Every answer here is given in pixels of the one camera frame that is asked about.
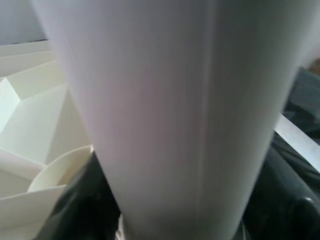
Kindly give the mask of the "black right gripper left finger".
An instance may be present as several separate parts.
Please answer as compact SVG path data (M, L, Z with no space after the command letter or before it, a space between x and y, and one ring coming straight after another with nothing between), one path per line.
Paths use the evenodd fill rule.
M37 240L114 240L121 211L95 152L64 188Z

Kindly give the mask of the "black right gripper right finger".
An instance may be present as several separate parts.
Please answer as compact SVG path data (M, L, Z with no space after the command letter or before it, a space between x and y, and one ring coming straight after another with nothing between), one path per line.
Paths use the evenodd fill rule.
M253 240L318 240L320 200L283 157L271 149L243 221Z

